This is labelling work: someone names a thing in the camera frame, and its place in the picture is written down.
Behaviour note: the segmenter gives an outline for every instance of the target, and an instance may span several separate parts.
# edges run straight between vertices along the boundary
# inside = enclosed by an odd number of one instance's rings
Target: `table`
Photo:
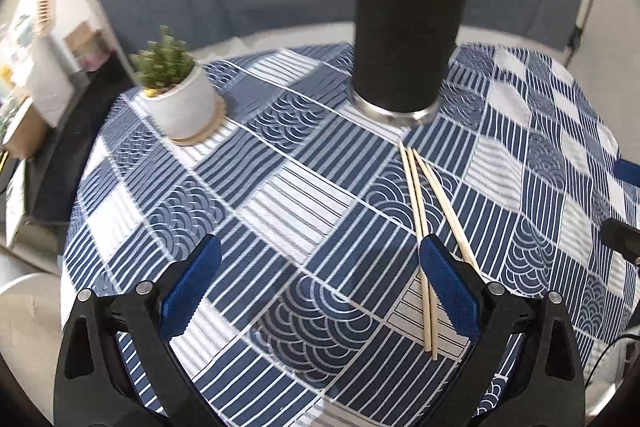
[[[617,143],[572,76],[538,52],[465,45],[436,119],[393,128],[347,102],[352,58],[343,43],[207,64],[228,118],[192,147],[159,134],[137,89],[119,97],[72,211],[63,319],[79,289],[155,280],[212,232],[222,266],[171,345],[226,422],[411,425],[468,340],[439,308],[440,356],[422,350],[402,139],[434,166],[489,279],[564,296],[588,370],[640,298],[600,224],[637,226],[640,206],[613,177]],[[426,182],[422,195],[453,250]],[[120,346],[142,401],[160,410],[126,334]],[[479,410],[496,403],[519,346],[512,337]]]

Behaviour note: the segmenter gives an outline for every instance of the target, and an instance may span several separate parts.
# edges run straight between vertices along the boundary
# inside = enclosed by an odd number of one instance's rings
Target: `blue and white tablecloth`
[[[222,267],[171,345],[229,425],[411,425],[468,340],[440,308],[440,356],[422,350],[402,139],[434,166],[490,279],[564,296],[588,370],[640,298],[636,270],[599,227],[609,216],[637,226],[640,206],[613,177],[617,143],[568,71],[537,52],[463,46],[436,120],[409,129],[351,107],[352,58],[336,44],[206,65],[228,118],[192,147],[158,133],[138,90],[119,97],[73,208],[63,320],[79,289],[156,279],[212,232]],[[454,249],[424,180],[422,195]],[[120,345],[142,401],[160,410],[128,335]],[[496,403],[519,345],[480,409]]]

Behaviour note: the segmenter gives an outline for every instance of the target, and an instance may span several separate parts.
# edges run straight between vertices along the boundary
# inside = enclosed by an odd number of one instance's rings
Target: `potted plant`
[[[181,145],[206,139],[222,120],[224,105],[201,65],[160,26],[160,42],[129,58],[138,71],[142,95],[163,134]]]

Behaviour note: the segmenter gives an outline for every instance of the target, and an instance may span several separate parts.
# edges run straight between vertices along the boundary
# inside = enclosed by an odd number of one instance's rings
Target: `succulent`
[[[157,96],[181,83],[193,70],[187,44],[176,41],[168,26],[160,26],[160,42],[148,42],[148,49],[129,55],[147,96]]]

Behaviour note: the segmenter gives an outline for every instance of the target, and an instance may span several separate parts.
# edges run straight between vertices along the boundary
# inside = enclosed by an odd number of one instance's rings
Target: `pair of chopsticks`
[[[422,187],[420,185],[420,179],[418,178],[418,169],[416,168],[416,162],[422,170],[422,174],[427,179],[431,188],[433,189],[443,213],[451,227],[453,236],[458,242],[458,247],[462,253],[462,258],[466,263],[469,263],[480,274],[480,267],[476,261],[476,256],[471,250],[471,245],[466,238],[465,232],[460,225],[458,216],[456,215],[449,198],[440,185],[435,172],[418,154],[415,149],[405,149],[402,141],[398,142],[400,149],[400,156],[402,158],[402,167],[404,168],[404,175],[406,178],[406,184],[409,189],[409,199],[411,201],[411,209],[414,214],[415,223],[415,235],[418,239],[418,247],[422,238],[427,235],[428,226],[427,218],[424,210],[424,200],[422,199]],[[436,294],[433,288],[427,280],[427,276],[420,268],[420,289],[422,293],[422,321],[424,323],[424,350],[431,351],[432,360],[438,358],[438,309]]]

